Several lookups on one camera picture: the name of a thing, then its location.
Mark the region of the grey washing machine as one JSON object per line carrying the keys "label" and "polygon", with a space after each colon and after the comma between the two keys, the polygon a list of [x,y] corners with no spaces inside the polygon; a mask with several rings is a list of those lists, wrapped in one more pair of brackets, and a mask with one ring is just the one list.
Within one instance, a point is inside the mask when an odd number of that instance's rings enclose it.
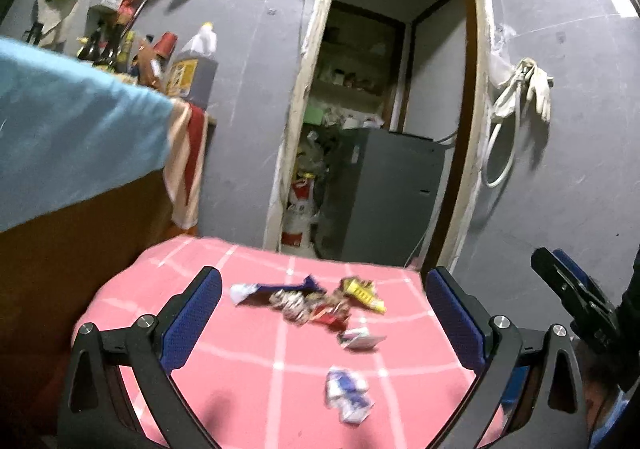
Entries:
{"label": "grey washing machine", "polygon": [[321,258],[402,266],[430,224],[446,147],[375,128],[338,135],[314,248]]}

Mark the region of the red cup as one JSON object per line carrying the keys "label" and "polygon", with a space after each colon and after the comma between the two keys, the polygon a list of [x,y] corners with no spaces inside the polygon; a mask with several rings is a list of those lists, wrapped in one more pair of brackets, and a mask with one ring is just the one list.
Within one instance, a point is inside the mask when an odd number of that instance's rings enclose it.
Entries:
{"label": "red cup", "polygon": [[160,39],[153,45],[153,50],[157,56],[163,59],[169,59],[175,50],[178,36],[172,32],[165,32]]}

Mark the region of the pink checked tablecloth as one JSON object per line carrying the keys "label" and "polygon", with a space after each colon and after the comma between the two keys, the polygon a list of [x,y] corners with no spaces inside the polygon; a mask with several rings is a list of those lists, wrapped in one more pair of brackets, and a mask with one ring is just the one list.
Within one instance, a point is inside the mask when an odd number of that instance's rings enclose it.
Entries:
{"label": "pink checked tablecloth", "polygon": [[[178,237],[150,247],[101,289],[82,320],[102,330],[157,313],[205,266],[226,287],[299,283],[326,290],[346,277],[371,280],[386,305],[356,309],[352,327],[381,338],[354,353],[323,325],[293,325],[267,306],[234,305],[224,295],[186,365],[172,375],[212,436],[226,448],[423,448],[439,432],[474,375],[462,367],[413,271],[300,258],[217,238]],[[326,405],[331,367],[358,371],[374,406],[360,425]]]}

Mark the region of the blue striped towel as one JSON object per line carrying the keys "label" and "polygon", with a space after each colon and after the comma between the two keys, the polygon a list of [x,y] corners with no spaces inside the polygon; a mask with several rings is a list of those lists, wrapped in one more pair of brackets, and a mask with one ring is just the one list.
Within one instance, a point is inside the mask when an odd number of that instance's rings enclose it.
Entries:
{"label": "blue striped towel", "polygon": [[182,230],[198,224],[206,113],[87,62],[1,41],[1,228],[159,172]]}

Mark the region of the paper trash pile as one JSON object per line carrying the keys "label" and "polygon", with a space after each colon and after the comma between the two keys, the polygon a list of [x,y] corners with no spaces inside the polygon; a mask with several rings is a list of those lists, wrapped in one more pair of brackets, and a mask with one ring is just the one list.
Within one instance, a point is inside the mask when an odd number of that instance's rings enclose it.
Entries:
{"label": "paper trash pile", "polygon": [[345,331],[350,318],[349,299],[340,290],[308,294],[280,290],[270,296],[269,305],[295,325],[318,323],[335,332]]}

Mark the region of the brown wooden cabinet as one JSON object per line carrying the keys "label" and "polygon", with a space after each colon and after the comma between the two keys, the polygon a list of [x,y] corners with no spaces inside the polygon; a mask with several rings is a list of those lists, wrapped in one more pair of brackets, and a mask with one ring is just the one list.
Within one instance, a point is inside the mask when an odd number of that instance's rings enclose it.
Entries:
{"label": "brown wooden cabinet", "polygon": [[1,235],[1,426],[50,432],[74,325],[102,285],[183,232],[162,172]]}

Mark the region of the yellow green wrapper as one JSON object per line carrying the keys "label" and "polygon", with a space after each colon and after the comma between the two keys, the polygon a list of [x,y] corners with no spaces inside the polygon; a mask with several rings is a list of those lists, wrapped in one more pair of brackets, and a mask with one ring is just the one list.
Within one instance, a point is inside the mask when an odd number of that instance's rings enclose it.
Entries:
{"label": "yellow green wrapper", "polygon": [[384,315],[386,305],[378,296],[373,281],[362,280],[358,277],[347,277],[341,280],[340,288],[343,294],[354,299],[364,308]]}

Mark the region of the blue white wrapper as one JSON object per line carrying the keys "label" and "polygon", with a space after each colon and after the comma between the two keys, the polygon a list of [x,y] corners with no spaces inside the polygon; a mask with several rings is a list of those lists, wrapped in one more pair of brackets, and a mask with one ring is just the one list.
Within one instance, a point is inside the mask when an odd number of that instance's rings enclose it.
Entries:
{"label": "blue white wrapper", "polygon": [[362,424],[374,406],[367,379],[358,371],[334,365],[326,375],[326,405],[337,409],[342,423]]}

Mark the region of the large oil jug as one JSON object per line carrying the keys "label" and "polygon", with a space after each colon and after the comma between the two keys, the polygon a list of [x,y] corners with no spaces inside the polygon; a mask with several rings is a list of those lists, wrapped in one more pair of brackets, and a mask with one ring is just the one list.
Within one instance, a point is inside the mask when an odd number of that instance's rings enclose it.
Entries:
{"label": "large oil jug", "polygon": [[167,74],[165,93],[205,111],[218,69],[217,35],[211,22],[183,45]]}

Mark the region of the cream rubber gloves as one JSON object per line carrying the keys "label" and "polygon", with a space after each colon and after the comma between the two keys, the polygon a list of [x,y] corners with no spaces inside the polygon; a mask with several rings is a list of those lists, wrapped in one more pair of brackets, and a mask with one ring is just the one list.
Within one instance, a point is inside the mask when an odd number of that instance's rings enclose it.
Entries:
{"label": "cream rubber gloves", "polygon": [[526,102],[533,102],[544,124],[551,122],[551,87],[553,79],[533,58],[522,58],[498,83],[498,97],[492,104],[491,122],[498,123],[515,113],[515,92],[521,88]]}

